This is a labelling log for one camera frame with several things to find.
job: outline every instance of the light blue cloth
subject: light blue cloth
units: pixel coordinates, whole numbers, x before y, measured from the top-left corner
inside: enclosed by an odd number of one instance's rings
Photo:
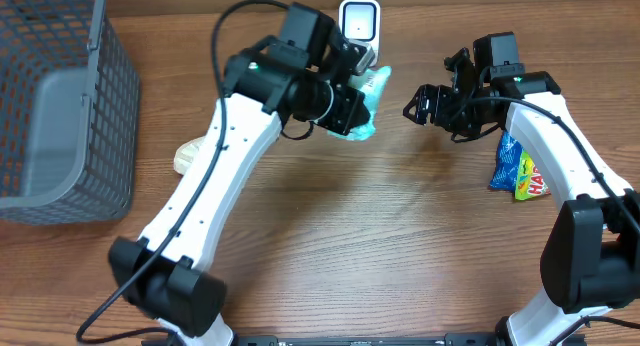
[[[387,80],[391,76],[391,67],[385,66],[377,71],[367,70],[362,76],[352,76],[349,79],[349,86],[362,91],[364,93],[364,106],[369,110],[371,117],[369,122],[362,126],[354,127],[347,136],[329,131],[329,135],[335,136],[348,141],[364,141],[376,133],[376,127],[373,125],[373,119],[378,113],[380,105],[380,97],[387,85]]]

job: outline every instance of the black base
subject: black base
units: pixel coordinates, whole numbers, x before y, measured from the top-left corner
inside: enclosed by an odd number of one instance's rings
[[[587,346],[584,336],[569,337],[564,346]],[[507,346],[493,333],[446,334],[444,337],[353,337],[278,339],[274,336],[236,337],[232,346]]]

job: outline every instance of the snack bag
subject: snack bag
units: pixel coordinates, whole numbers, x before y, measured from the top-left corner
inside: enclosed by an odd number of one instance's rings
[[[530,198],[548,195],[549,186],[544,183],[540,171],[534,165],[527,151],[522,151],[520,167],[518,168],[518,182],[516,185],[516,200],[528,200]]]
[[[516,200],[550,194],[531,156],[507,131],[498,145],[496,171],[489,188],[513,192]]]

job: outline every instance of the wire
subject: wire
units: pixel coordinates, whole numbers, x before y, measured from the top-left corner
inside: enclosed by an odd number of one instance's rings
[[[178,233],[180,226],[182,226],[182,223],[189,215],[189,212],[193,208],[193,205],[195,205],[196,201],[198,200],[198,197],[200,197],[202,190],[206,186],[207,181],[209,181],[209,178],[211,177],[211,174],[213,173],[213,170],[216,164],[218,163],[218,160],[220,159],[220,154],[222,153],[223,150],[226,149],[224,147],[224,139],[227,132],[227,103],[225,100],[226,93],[224,90],[224,85],[222,83],[220,67],[218,64],[218,55],[217,55],[218,34],[220,33],[220,29],[222,28],[223,21],[227,17],[229,17],[229,15],[231,15],[236,10],[248,5],[272,5],[272,6],[280,7],[283,9],[289,8],[289,6],[287,6],[286,4],[278,1],[273,1],[273,0],[245,0],[232,5],[222,15],[220,15],[220,18],[216,22],[216,25],[213,29],[213,34],[211,35],[211,64],[213,67],[213,74],[215,78],[216,89],[218,90],[218,95],[220,97],[219,98],[220,99],[220,137],[218,138],[218,143],[216,144],[216,150],[213,154],[211,162],[209,163],[209,167],[207,168],[207,171],[202,177],[202,181],[200,181],[198,188],[193,193],[193,196],[191,196],[191,199],[189,200],[184,210],[178,217],[178,220],[176,221],[176,223],[173,225],[173,227],[171,227],[171,229],[169,229],[167,236],[164,238],[160,246],[158,246],[158,248],[153,252],[151,257],[142,266],[140,266],[140,268],[133,274],[133,276],[131,276],[131,278],[127,280],[127,282],[125,282],[113,294],[111,294],[111,296],[109,296],[109,298],[102,305],[100,305],[100,307],[98,307],[91,314],[91,316],[89,316],[82,323],[80,328],[78,328],[78,331],[76,332],[76,341],[78,341],[81,344],[96,345],[96,344],[102,344],[102,343],[107,343],[111,341],[121,340],[128,337],[147,334],[147,333],[167,333],[169,337],[174,337],[174,338],[177,335],[177,333],[171,329],[162,328],[162,327],[152,327],[152,328],[141,329],[137,331],[125,332],[125,333],[121,333],[121,334],[117,334],[117,335],[113,335],[105,338],[99,338],[99,339],[84,338],[84,334],[87,331],[87,329],[111,305],[113,305],[113,303],[120,296],[122,296],[142,275],[144,275],[144,273],[149,269],[149,267],[151,267],[151,265],[162,255],[162,252],[167,248],[171,240],[173,240],[173,238]]]
[[[311,135],[313,134],[313,122],[309,121],[309,129],[307,130],[307,132],[304,133],[304,135],[302,136],[296,136],[296,137],[291,137],[289,135],[287,135],[286,132],[284,132],[284,130],[280,131],[280,134],[289,140],[293,140],[293,141],[302,141],[302,140],[306,140],[309,137],[311,137]]]
[[[558,344],[560,344],[560,342],[564,341],[567,337],[573,335],[574,332],[578,331],[578,329],[582,327],[582,325],[591,327],[591,325],[589,324],[590,322],[606,322],[606,323],[610,323],[618,326],[640,330],[640,324],[635,322],[623,321],[623,320],[606,317],[606,316],[585,316],[585,317],[582,317],[579,321],[577,321],[573,325],[571,325],[558,337],[553,339],[553,341],[551,341],[549,345],[557,346]]]
[[[458,136],[458,134],[454,133],[454,134],[451,135],[451,141],[453,141],[455,143],[463,143],[463,142],[479,140],[479,139],[487,136],[488,134],[492,133],[493,131],[495,131],[495,130],[497,130],[499,128],[500,128],[500,125],[493,125],[490,129],[481,132],[478,136],[472,136],[472,137],[467,137],[467,138],[463,138],[463,139],[457,139],[456,136]]]
[[[560,116],[556,116],[551,112],[543,109],[542,107],[532,104],[531,102],[520,100],[517,98],[512,98],[512,97],[502,97],[502,96],[479,97],[479,98],[475,98],[467,101],[467,105],[472,105],[472,104],[487,102],[487,101],[502,101],[502,102],[511,102],[511,103],[520,104],[522,106],[528,107],[550,118],[551,120],[553,120],[553,122],[558,124],[558,126],[560,126],[562,130],[564,130],[567,136],[569,136],[573,144],[578,149],[578,152],[580,152],[580,155],[584,159],[585,163],[587,164],[587,166],[589,166],[589,170],[591,171],[591,173],[593,173],[594,179],[598,182],[598,184],[600,184],[602,189],[607,193],[607,195],[611,198],[611,200],[613,200],[616,206],[620,209],[623,216],[627,219],[627,221],[629,222],[633,230],[636,232],[636,234],[640,235],[640,226],[638,226],[638,222],[636,221],[636,219],[633,217],[631,212],[629,212],[629,210],[624,206],[624,204],[622,203],[618,195],[616,195],[615,192],[613,192],[613,190],[611,189],[611,187],[609,187],[609,185],[604,179],[604,175],[598,171],[595,163],[593,162],[593,160],[591,160],[589,153],[580,142],[580,139],[578,139],[578,136],[576,136],[573,130],[571,130],[571,128],[567,126],[567,124],[565,124],[564,121],[562,121]]]

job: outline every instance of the wooden table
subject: wooden table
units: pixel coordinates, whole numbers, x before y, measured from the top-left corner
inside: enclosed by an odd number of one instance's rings
[[[133,211],[93,225],[2,224],[0,344],[71,345],[114,290],[109,246],[118,235],[136,238],[162,208],[180,180],[175,150],[209,123],[215,20],[113,20],[143,80]],[[281,13],[233,16],[221,54],[277,32],[281,21]],[[551,197],[521,203],[487,190],[499,133],[455,145],[401,116],[418,86],[449,83],[445,56],[488,33],[516,33],[528,70],[553,75],[596,150],[640,186],[640,1],[386,8],[382,22],[381,63],[394,69],[376,135],[350,143],[317,130],[304,142],[280,140],[227,222],[211,272],[228,282],[223,315],[240,334],[492,330],[533,297],[557,214]],[[640,307],[612,315],[640,321]],[[153,324],[120,301],[90,333]],[[593,345],[640,342],[640,332],[613,326],[587,334]]]

